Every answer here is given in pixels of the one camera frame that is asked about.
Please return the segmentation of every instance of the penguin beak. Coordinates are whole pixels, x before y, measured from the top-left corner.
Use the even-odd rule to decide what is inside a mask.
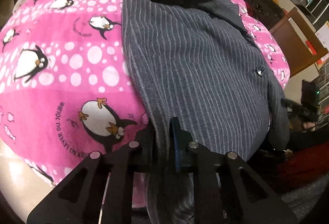
[[[109,122],[109,124],[110,124],[110,127],[106,128],[106,130],[108,132],[110,132],[111,134],[116,135],[118,133],[119,128],[113,123]]]

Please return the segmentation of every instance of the metal screw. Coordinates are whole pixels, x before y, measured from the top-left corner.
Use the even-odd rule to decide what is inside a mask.
[[[189,143],[189,147],[192,148],[192,149],[196,149],[196,148],[199,147],[199,144],[197,142],[195,142],[195,141],[191,141]]]
[[[130,148],[136,148],[136,147],[138,147],[139,146],[139,143],[138,143],[138,141],[132,141],[132,142],[130,142],[129,143],[129,147]]]
[[[90,154],[90,158],[91,159],[97,159],[97,158],[99,158],[101,156],[101,154],[99,153],[99,152],[92,152],[91,154]]]
[[[227,156],[230,158],[230,159],[236,159],[237,158],[237,154],[235,152],[229,152],[227,154]]]

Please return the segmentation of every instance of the penguin foot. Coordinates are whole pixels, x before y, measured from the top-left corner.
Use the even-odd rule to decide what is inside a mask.
[[[101,109],[102,105],[107,105],[106,101],[107,101],[107,98],[102,98],[102,99],[97,98],[98,108]]]
[[[84,114],[83,112],[79,112],[80,121],[87,120],[88,116],[89,116],[88,114]]]

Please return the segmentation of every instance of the penguin print blanket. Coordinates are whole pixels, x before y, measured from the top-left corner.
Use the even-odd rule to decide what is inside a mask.
[[[231,1],[284,87],[279,46],[243,0]],[[53,186],[90,152],[115,151],[148,123],[122,53],[121,7],[27,0],[0,32],[0,137]],[[142,182],[136,175],[135,207],[145,205]]]

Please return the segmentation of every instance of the beige floor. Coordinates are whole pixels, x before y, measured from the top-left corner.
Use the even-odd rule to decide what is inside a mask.
[[[292,9],[290,0],[279,1],[287,11]],[[0,26],[6,23],[13,7],[13,0],[0,0]],[[313,80],[318,75],[315,65],[312,65],[291,78],[285,89],[287,98],[299,102],[302,79]],[[51,187],[0,139],[0,190],[18,216],[26,221],[28,214],[51,191]]]

